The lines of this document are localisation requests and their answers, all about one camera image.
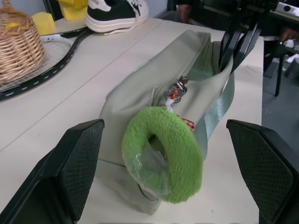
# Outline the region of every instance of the hand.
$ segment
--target hand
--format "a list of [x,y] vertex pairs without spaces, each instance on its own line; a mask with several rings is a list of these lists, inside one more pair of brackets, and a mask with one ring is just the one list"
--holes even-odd
[[191,13],[192,5],[179,5],[178,13],[181,21],[183,23],[190,23],[190,13]]
[[299,32],[290,28],[286,28],[280,35],[280,41],[288,41],[292,39],[299,39]]

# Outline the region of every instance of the chair leg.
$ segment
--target chair leg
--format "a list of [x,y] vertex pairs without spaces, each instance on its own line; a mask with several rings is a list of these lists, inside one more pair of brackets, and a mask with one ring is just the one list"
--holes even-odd
[[281,56],[279,58],[279,66],[278,66],[278,76],[277,76],[277,83],[276,83],[276,90],[275,90],[275,96],[277,97],[279,95],[280,90],[280,83],[281,83],[281,77],[282,77],[282,68],[284,65],[284,57]]

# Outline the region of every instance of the white shoe sole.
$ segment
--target white shoe sole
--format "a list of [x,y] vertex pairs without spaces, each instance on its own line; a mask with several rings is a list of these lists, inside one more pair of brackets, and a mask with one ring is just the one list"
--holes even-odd
[[[136,26],[143,24],[149,16],[147,10],[142,16],[139,17],[139,21]],[[118,29],[126,29],[132,27],[136,23],[135,18],[130,19],[118,19],[110,21],[98,21],[86,14],[85,24],[88,28],[97,33],[105,33]]]

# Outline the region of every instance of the tennis racket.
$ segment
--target tennis racket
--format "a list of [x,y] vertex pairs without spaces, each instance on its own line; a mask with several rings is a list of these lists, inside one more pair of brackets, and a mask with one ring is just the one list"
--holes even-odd
[[45,60],[35,71],[25,77],[0,85],[0,101],[29,91],[53,78],[70,61],[78,45],[93,31],[81,28],[65,33],[41,36]]

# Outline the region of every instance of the wicker basket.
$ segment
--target wicker basket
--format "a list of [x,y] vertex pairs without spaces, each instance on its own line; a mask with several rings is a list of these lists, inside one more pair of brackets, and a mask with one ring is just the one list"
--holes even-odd
[[0,8],[0,84],[22,78],[43,62],[45,51],[31,17],[2,0]]

